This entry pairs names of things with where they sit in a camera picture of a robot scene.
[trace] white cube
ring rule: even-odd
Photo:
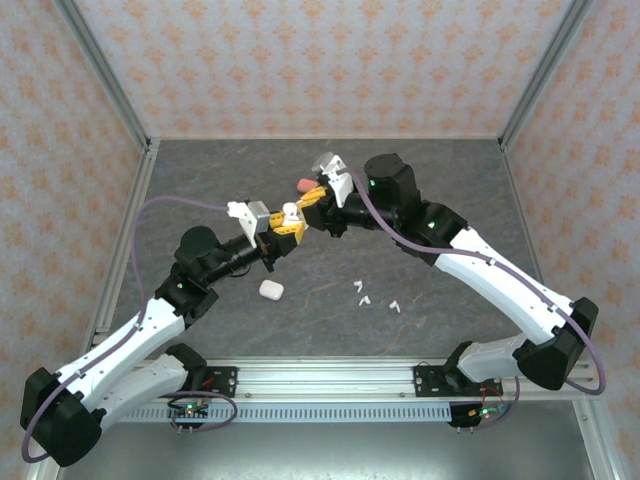
[[[272,280],[265,280],[260,285],[260,295],[271,300],[280,300],[284,286]]]

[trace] pink object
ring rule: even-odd
[[[301,178],[298,182],[298,191],[300,193],[307,193],[310,190],[313,190],[318,185],[320,185],[315,180],[309,180],[308,178]]]

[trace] small white piece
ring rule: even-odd
[[[270,300],[280,300],[283,292],[284,285],[274,282],[273,280],[265,280],[260,285],[260,295]]]
[[[394,308],[395,308],[395,309],[396,309],[396,311],[397,311],[398,313],[400,313],[400,305],[398,305],[398,302],[397,302],[397,301],[395,301],[395,300],[389,304],[389,308],[391,308],[391,309],[394,309]]]
[[[290,227],[302,223],[305,230],[309,228],[309,225],[307,225],[307,222],[304,220],[304,215],[302,215],[302,212],[298,209],[297,203],[285,203],[282,206],[282,213],[284,213],[284,219],[282,220],[283,227]]]

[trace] cable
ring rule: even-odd
[[[167,402],[167,407],[169,407],[172,410],[184,410],[185,409],[184,405],[178,405],[176,402],[179,402],[180,400],[184,400],[185,398],[188,398],[188,397],[171,397],[171,398],[173,398],[173,400],[169,400]],[[200,410],[202,410],[202,409],[204,409],[206,407],[207,407],[206,405],[197,405],[197,406],[195,406],[193,408],[189,408],[187,406],[186,409],[187,410],[193,410],[193,412],[198,412],[198,411],[200,411]]]
[[[218,428],[222,428],[222,427],[226,427],[227,425],[229,425],[231,422],[233,422],[233,420],[238,416],[238,405],[236,404],[236,402],[234,402],[231,398],[227,397],[226,395],[223,395],[221,393],[216,393],[216,392],[204,392],[204,391],[190,391],[190,390],[185,390],[185,391],[180,391],[180,392],[175,392],[175,393],[170,393],[169,395],[163,395],[163,397],[167,397],[167,398],[174,398],[174,397],[209,397],[209,398],[220,398],[222,400],[224,400],[225,402],[228,402],[229,405],[231,405],[231,407],[233,408],[233,413],[231,414],[231,416],[229,418],[227,418],[224,422],[220,422],[220,423],[214,423],[213,425],[207,425],[204,427],[199,427],[199,428],[194,428],[194,429],[190,429],[191,433],[200,433],[200,432],[208,432],[210,430],[216,430]],[[181,428],[180,426],[176,423],[176,416],[178,415],[178,413],[180,413],[180,410],[176,410],[173,415],[171,416],[171,426],[177,430],[178,432],[180,432]]]
[[[484,400],[486,399],[487,390],[490,390],[491,392],[495,393],[500,398],[500,401],[502,402],[503,405],[506,404],[504,401],[504,398],[502,397],[502,394],[498,391],[497,388],[494,388],[491,385],[485,385],[484,383],[482,384],[482,387],[485,389],[484,392],[482,393],[483,405],[484,405]]]
[[[493,264],[495,267],[503,270],[504,272],[506,272],[507,274],[511,275],[513,278],[518,280],[520,283],[522,283],[525,287],[531,290],[531,292],[533,292],[540,300],[542,300],[548,307],[552,307],[554,305],[554,303],[544,293],[540,292],[524,276],[522,276],[520,273],[510,268],[508,265],[504,265],[503,263],[496,261],[495,259],[493,259],[492,257],[489,257],[488,255],[472,252],[469,250],[461,250],[458,248],[426,247],[424,245],[418,245],[417,243],[413,243],[410,240],[407,240],[406,238],[404,238],[402,235],[399,235],[387,224],[387,222],[384,221],[384,219],[382,218],[382,216],[380,215],[376,207],[373,205],[373,202],[371,201],[371,199],[369,198],[369,195],[367,194],[367,189],[364,187],[362,180],[360,180],[360,177],[358,177],[357,173],[351,168],[339,170],[338,173],[343,173],[345,171],[351,175],[351,178],[353,179],[353,183],[355,184],[356,190],[360,194],[360,197],[362,198],[362,201],[367,207],[367,210],[369,210],[369,213],[371,213],[371,216],[378,223],[378,225],[380,225],[380,228],[382,228],[382,230],[387,232],[391,236],[391,238],[393,238],[396,242],[404,245],[405,247],[411,248],[417,252],[422,252],[422,253],[432,253],[437,255],[442,255],[442,254],[463,255],[466,257],[477,258],[484,262],[493,261],[495,262]],[[580,328],[580,326],[576,323],[576,321],[573,318],[571,318],[567,313],[565,313],[560,308],[556,309],[555,312],[558,315],[560,315],[562,319],[565,322],[567,322],[571,326],[571,328],[573,328],[573,330],[576,332],[578,337],[580,337],[580,340],[582,340],[584,345],[587,347],[587,350],[589,351],[591,358],[593,358],[593,362],[595,363],[596,370],[598,372],[598,387],[595,389],[583,387],[582,385],[579,385],[578,383],[570,379],[565,380],[565,383],[567,383],[568,385],[572,386],[576,390],[579,390],[583,393],[588,393],[590,395],[600,395],[602,392],[604,392],[607,386],[607,380],[604,372],[604,364],[602,362],[602,358],[600,357],[600,354],[597,352],[596,347],[593,345],[593,342],[591,342],[591,339],[589,338],[589,336],[586,333],[584,333],[584,330]]]
[[[138,223],[140,221],[140,217],[142,216],[142,213],[144,213],[144,211],[147,208],[149,208],[151,205],[154,205],[154,204],[160,203],[160,202],[183,203],[185,205],[191,205],[191,206],[194,206],[194,207],[200,207],[200,208],[205,208],[207,210],[214,210],[214,211],[219,211],[219,212],[226,212],[228,210],[227,207],[219,207],[217,205],[209,205],[207,203],[196,202],[194,200],[189,200],[189,199],[186,199],[186,198],[174,197],[174,196],[169,196],[169,195],[165,195],[165,196],[161,196],[161,197],[155,197],[155,198],[152,198],[151,200],[147,200],[144,203],[144,205],[142,205],[142,207],[140,207],[140,210],[138,210],[138,212],[136,213],[136,216],[135,216],[135,218],[133,220],[132,232],[131,232],[131,264],[133,265],[133,273],[135,274],[135,277],[136,277],[136,283],[138,284],[138,287],[140,289],[140,300],[141,300],[141,303],[142,303],[142,308],[140,309],[140,313],[138,313],[138,318],[137,318],[135,324],[125,334],[124,337],[122,337],[111,348],[109,348],[108,350],[103,352],[101,355],[98,355],[92,361],[87,363],[84,367],[80,368],[76,373],[74,373],[69,378],[64,380],[42,402],[42,404],[40,405],[38,410],[36,410],[35,415],[31,419],[31,421],[29,422],[29,425],[27,425],[27,429],[25,431],[24,438],[22,439],[22,459],[25,462],[27,462],[27,463],[37,463],[37,462],[41,462],[42,460],[45,460],[46,458],[49,457],[49,454],[47,454],[47,453],[45,453],[43,455],[40,455],[39,457],[32,457],[31,455],[29,455],[29,440],[31,440],[31,437],[33,436],[33,431],[35,430],[36,424],[42,418],[42,415],[47,410],[47,408],[49,408],[49,406],[58,397],[58,395],[60,395],[60,393],[62,393],[71,383],[73,383],[78,378],[84,376],[85,373],[87,373],[89,370],[91,370],[93,367],[95,367],[98,363],[102,362],[105,358],[107,358],[112,353],[117,351],[120,347],[122,347],[124,344],[126,344],[131,339],[131,337],[133,337],[133,335],[135,335],[135,333],[138,331],[138,328],[139,328],[140,324],[142,324],[142,321],[144,319],[145,313],[147,311],[147,294],[146,294],[146,292],[144,290],[144,284],[142,282],[142,275],[140,273],[140,268],[138,266],[138,255],[137,255],[137,251],[136,251],[136,236],[137,236],[137,230],[138,230]]]
[[[515,406],[518,404],[518,401],[520,400],[520,379],[518,377],[513,377],[513,379],[516,382],[516,394],[513,397],[513,402],[511,402],[511,406],[501,417],[485,425],[478,425],[477,427],[461,428],[461,430],[466,430],[468,432],[475,432],[477,430],[486,430],[488,428],[492,428],[492,427],[495,427],[496,425],[501,424],[507,418],[513,415],[513,410],[515,409]]]
[[[233,275],[229,275],[229,277],[230,278],[242,278],[246,274],[248,274],[250,271],[251,271],[251,264],[249,264],[249,266],[247,267],[247,269],[244,272],[234,273]]]

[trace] white object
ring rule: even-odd
[[[351,175],[344,172],[339,174],[340,170],[344,170],[347,166],[338,155],[327,152],[320,155],[316,163],[311,167],[313,172],[322,172],[329,177],[329,186],[333,190],[336,197],[338,208],[344,207],[344,202],[351,192],[353,192],[353,179]]]
[[[494,377],[517,377],[522,372],[513,352],[527,340],[524,333],[495,342],[469,345],[458,360],[458,368],[471,381],[480,383]]]
[[[400,313],[400,305],[398,305],[398,302],[396,302],[395,300],[389,304],[389,308],[395,308],[398,313]]]
[[[473,228],[458,233],[451,241],[451,246],[485,254],[509,266],[544,293],[557,306],[556,308],[561,308],[567,313],[573,311],[570,306],[571,299],[536,282],[491,248]],[[551,310],[547,308],[547,305],[531,290],[493,265],[495,262],[490,263],[463,255],[440,255],[435,266],[462,280],[502,310],[536,345],[554,338],[554,328],[562,328],[565,324],[562,317],[553,312],[555,308]]]
[[[180,360],[166,353],[160,355],[151,365],[130,373],[105,394],[97,406],[107,412],[100,428],[104,432],[141,405],[180,390],[186,380],[187,371]]]
[[[119,382],[156,348],[184,331],[184,320],[182,316],[176,316],[173,313],[174,310],[175,308],[166,300],[161,298],[149,300],[145,318],[140,325],[141,330],[137,331],[127,343],[89,370],[83,377],[71,382],[67,389],[74,393],[81,392],[83,395],[82,404],[90,412],[93,411],[109,388]],[[86,355],[60,368],[58,370],[60,380],[66,380],[115,345],[137,321],[138,314]]]
[[[265,280],[260,285],[260,295],[271,300],[280,300],[284,286],[273,280]]]
[[[287,202],[282,206],[282,213],[284,218],[282,219],[282,226],[289,227],[291,225],[304,224],[305,230],[309,228],[307,222],[304,221],[304,216],[298,210],[298,205],[294,202]]]

